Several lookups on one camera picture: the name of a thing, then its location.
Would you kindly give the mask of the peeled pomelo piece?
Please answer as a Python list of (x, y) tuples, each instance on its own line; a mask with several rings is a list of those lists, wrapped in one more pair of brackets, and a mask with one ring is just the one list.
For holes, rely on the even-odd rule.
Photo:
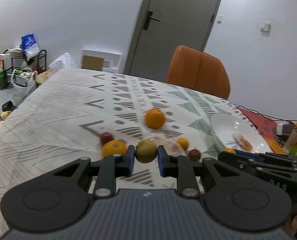
[(245, 151), (251, 151), (253, 149), (251, 143), (240, 133), (234, 133), (232, 137)]

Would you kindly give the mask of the dark red fruit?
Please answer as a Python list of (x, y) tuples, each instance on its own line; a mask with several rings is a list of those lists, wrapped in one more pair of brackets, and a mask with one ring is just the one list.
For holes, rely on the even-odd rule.
[(100, 134), (100, 142), (104, 146), (106, 143), (113, 141), (114, 136), (110, 132), (104, 132)]
[(194, 148), (188, 153), (187, 156), (191, 161), (199, 161), (201, 159), (202, 154), (199, 152), (198, 149)]

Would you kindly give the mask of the large peeled pomelo segment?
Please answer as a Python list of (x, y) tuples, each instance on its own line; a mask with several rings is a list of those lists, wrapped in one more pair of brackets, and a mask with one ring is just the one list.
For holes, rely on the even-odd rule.
[(165, 139), (158, 136), (150, 136), (146, 137), (145, 140), (152, 141), (157, 147), (163, 146), (168, 155), (182, 155), (186, 157), (186, 152), (183, 150), (180, 144), (173, 142), (170, 139)]

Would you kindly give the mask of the large orange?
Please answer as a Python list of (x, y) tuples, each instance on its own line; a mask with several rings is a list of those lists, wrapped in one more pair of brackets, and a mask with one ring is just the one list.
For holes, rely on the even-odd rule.
[(101, 150), (101, 155), (103, 158), (114, 154), (124, 155), (126, 151), (127, 151), (127, 146), (124, 142), (119, 140), (112, 140), (104, 144)]

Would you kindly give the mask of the small tangerine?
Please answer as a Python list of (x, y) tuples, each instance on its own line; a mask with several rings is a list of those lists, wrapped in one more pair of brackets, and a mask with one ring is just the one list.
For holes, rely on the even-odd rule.
[(179, 138), (177, 143), (181, 146), (183, 150), (187, 150), (189, 148), (190, 142), (186, 138)]
[(231, 154), (236, 154), (236, 151), (233, 148), (226, 148), (223, 151)]

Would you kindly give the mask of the green-yellow lime fruit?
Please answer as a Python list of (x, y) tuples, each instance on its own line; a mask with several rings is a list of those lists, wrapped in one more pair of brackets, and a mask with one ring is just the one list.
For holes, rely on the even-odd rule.
[(135, 158), (143, 164), (154, 161), (157, 156), (157, 146), (150, 140), (141, 140), (138, 142), (135, 151)]

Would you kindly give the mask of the small tangerine front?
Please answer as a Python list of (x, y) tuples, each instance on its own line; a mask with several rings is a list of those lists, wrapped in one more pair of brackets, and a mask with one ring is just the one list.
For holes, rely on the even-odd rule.
[(236, 154), (236, 151), (233, 148), (226, 148), (223, 151), (231, 154)]

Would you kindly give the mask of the red orange cloth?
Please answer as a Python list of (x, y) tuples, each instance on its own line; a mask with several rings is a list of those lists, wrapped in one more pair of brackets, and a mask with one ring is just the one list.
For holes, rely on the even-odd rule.
[(259, 113), (245, 109), (242, 106), (238, 106), (238, 109), (251, 121), (274, 153), (286, 155), (273, 133), (273, 129), (277, 128), (277, 123), (275, 121), (266, 118)]

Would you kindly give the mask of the white ceramic plate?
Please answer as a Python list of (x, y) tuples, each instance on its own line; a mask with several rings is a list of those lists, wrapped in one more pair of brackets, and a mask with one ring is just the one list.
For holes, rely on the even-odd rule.
[(250, 153), (271, 151), (256, 129), (232, 115), (214, 114), (210, 118), (210, 129), (214, 144), (220, 151), (226, 148)]

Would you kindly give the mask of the patterned white tablecloth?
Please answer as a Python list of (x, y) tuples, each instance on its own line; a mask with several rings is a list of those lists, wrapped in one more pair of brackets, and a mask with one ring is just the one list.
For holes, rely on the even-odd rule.
[[(160, 109), (159, 129), (145, 114)], [(186, 138), (216, 158), (209, 119), (216, 113), (248, 122), (227, 100), (167, 83), (81, 69), (63, 69), (40, 85), (0, 126), (0, 202), (8, 189), (80, 157), (101, 158), (99, 136), (136, 145), (150, 136)], [(7, 231), (0, 211), (0, 236)]]

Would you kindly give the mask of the orange leather chair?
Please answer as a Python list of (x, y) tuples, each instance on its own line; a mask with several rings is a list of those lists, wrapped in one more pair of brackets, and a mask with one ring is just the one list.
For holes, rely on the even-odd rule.
[(223, 99), (230, 95), (230, 81), (222, 62), (184, 45), (174, 51), (166, 82)]

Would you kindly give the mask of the brown cardboard piece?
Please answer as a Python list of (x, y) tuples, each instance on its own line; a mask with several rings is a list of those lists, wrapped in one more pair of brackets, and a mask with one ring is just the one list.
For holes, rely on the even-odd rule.
[(103, 58), (84, 55), (82, 58), (81, 68), (102, 71), (103, 65)]

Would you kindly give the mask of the white shopping bag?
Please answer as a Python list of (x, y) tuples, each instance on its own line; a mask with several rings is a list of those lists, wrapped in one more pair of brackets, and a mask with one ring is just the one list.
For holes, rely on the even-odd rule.
[(19, 106), (36, 89), (36, 78), (37, 71), (21, 72), (17, 75), (16, 70), (13, 70), (11, 84), (13, 87), (12, 101), (15, 106)]

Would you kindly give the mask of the clear plastic bag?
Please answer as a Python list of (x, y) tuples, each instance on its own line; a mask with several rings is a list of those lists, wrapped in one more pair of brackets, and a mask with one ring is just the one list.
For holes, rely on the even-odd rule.
[(70, 53), (64, 53), (57, 59), (55, 59), (50, 65), (49, 69), (51, 69), (54, 73), (60, 71), (61, 69), (68, 69), (74, 68), (76, 69), (77, 66), (70, 55)]

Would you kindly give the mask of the black metal rack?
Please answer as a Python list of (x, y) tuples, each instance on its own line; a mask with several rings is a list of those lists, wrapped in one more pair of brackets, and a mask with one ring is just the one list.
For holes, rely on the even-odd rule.
[(37, 74), (46, 71), (47, 51), (45, 49), (42, 49), (30, 59), (27, 59), (25, 53), (20, 51), (19, 48), (8, 49), (0, 56), (4, 72), (5, 89), (12, 87), (11, 75), (14, 70), (19, 72), (21, 69), (28, 69), (32, 72), (37, 71)]

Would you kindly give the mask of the blue white plastic bag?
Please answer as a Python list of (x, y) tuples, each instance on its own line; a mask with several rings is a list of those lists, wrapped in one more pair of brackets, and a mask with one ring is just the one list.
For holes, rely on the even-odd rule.
[(35, 40), (34, 34), (27, 34), (21, 37), (22, 50), (28, 60), (35, 57), (39, 52), (40, 48)]

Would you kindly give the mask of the grey door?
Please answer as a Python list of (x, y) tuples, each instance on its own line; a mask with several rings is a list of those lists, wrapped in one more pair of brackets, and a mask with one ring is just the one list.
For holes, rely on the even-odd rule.
[[(175, 49), (185, 45), (204, 50), (221, 0), (143, 0), (124, 74), (166, 81)], [(143, 30), (148, 11), (151, 21)]]

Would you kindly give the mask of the white foam packaging frame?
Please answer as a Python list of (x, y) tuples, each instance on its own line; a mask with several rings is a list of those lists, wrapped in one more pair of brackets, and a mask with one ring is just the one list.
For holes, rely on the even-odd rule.
[(96, 70), (110, 73), (118, 73), (121, 61), (121, 54), (82, 49), (81, 65), (82, 69)]

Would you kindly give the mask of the white wall socket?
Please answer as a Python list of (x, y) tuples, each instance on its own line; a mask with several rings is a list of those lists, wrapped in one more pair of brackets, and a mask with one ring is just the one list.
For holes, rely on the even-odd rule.
[(271, 24), (269, 22), (261, 22), (260, 31), (268, 33), (270, 32), (270, 26)]

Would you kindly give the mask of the white light switch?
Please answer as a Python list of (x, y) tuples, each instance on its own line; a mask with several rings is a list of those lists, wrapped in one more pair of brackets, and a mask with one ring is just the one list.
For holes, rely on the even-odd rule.
[(223, 16), (217, 16), (217, 23), (218, 24), (221, 24), (222, 23), (222, 20), (223, 20)]

